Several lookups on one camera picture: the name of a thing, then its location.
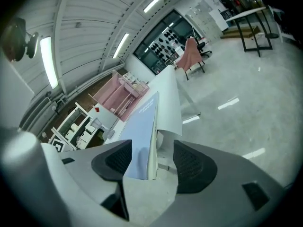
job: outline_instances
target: white wall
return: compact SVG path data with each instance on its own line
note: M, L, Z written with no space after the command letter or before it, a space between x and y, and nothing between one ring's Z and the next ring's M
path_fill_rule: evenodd
M34 92L8 62L2 49L0 62L0 127L17 128Z
M144 82L150 82L155 78L155 75L133 54L126 58L125 69Z
M175 4L175 10L178 11L182 16L185 16L190 8L194 8L198 5L202 0L181 0ZM219 0L205 0L207 4L212 9L218 9L220 11L225 10L226 8Z

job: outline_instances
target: glass wall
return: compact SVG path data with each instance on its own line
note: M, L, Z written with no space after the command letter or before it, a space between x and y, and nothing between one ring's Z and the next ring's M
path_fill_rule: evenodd
M143 39L134 55L155 75L178 57L175 49L184 49L186 39L199 37L193 27L175 10L163 18Z

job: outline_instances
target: glossy floor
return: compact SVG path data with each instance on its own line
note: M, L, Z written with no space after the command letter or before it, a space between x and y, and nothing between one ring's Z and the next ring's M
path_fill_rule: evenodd
M303 160L303 52L271 42L273 50L259 58L244 52L240 39L221 40L212 46L205 74L194 66L184 87L201 116L183 124L183 140L245 156L285 187ZM185 119L194 112L180 100Z

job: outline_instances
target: ceiling light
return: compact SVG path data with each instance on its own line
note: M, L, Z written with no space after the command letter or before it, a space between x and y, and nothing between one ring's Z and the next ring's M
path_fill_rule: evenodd
M58 80L55 73L55 68L53 66L53 57L52 57L52 39L51 37L44 38L40 41L41 54L44 69L48 78L49 83L51 84L52 89L58 86Z
M167 30L168 29L168 27L166 27L166 29L164 29L163 31L162 31L162 34L165 32L165 30Z
M182 122L182 124L192 122L192 121L197 120L197 119L199 119L199 118L200 118L199 116L195 116L195 117L192 117L192 118L190 118L190 119L186 119L186 120L184 120L184 121Z
M159 0L154 0L152 1L145 9L144 12L147 13L148 10L150 10L152 8L153 5L155 5Z
M116 50L116 52L115 52L115 54L114 54L114 56L113 56L113 58L116 58L116 57L117 57L117 55L118 55L118 53L119 53L119 51L120 51L122 45L124 44L124 42L125 42L125 40L126 40L126 38L127 38L128 36L129 36L129 34L127 34L127 33L123 36L123 38L122 38L120 44L118 45L118 48L117 48L117 50Z

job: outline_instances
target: black table leg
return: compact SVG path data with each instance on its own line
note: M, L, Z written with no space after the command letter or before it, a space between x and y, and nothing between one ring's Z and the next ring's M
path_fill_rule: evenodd
M269 34L267 34L266 38L267 38L267 37L268 37L269 39L277 39L277 38L279 38L279 35L277 35L277 34L271 32L271 29L270 29L268 20L267 20L267 18L266 18L266 16L265 16L265 13L263 12L263 10L261 10L261 12L262 12L262 14L263 14L263 17L264 17L264 19L265 19L265 21L266 21L266 23L267 23L268 29L269 29Z
M268 36L268 34L267 34L267 31L266 31L266 29L265 29L265 27L264 27L264 25L263 25L263 23L262 23L262 21L261 21L260 17L258 16L258 14L257 14L257 13L255 13L255 15L256 15L256 17L257 17L257 20L258 20L258 21L259 21L259 23L261 24L262 29L264 30L265 37L267 38L267 41L268 41L268 44L269 44L268 49L272 50L272 49L273 49L273 47L272 47L272 45L271 45L271 42L270 42L269 36Z
M243 34L242 34L242 31L241 31L241 28L240 28L240 25L239 25L239 22L237 19L235 19L235 22L236 22L236 25L238 27L238 30L239 30L239 33L240 33L240 37L241 37L241 40L242 40L242 44L243 44L243 48L244 48L244 52L246 52L246 46L245 46L245 42L244 42L244 38L243 38Z
M249 27L250 27L250 30L251 30L251 32L252 32L252 35L254 36L254 39L255 39L255 42L256 42L256 46L257 46L258 55L259 55L259 57L261 57L261 55L260 55L260 49L259 49L259 45L258 45L256 36L255 36L255 33L254 33L254 31L253 31L253 29L252 29L252 27L251 27L250 21L248 20L247 16L246 16L245 18L246 18L246 21L247 21L247 23L248 23L248 25L249 25Z

